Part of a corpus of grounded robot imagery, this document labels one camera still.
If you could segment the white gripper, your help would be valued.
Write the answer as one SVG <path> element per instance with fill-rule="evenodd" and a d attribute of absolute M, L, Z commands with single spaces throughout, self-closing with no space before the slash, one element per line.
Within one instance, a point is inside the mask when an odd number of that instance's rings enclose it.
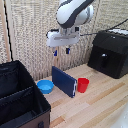
<path fill-rule="evenodd" d="M 57 56 L 57 47 L 69 45 L 66 47 L 66 54 L 70 53 L 70 48 L 72 44 L 75 44 L 79 41 L 79 32 L 71 32 L 69 34 L 61 33 L 59 29 L 51 29 L 47 33 L 47 46 L 55 47 L 53 48 L 54 56 Z"/>

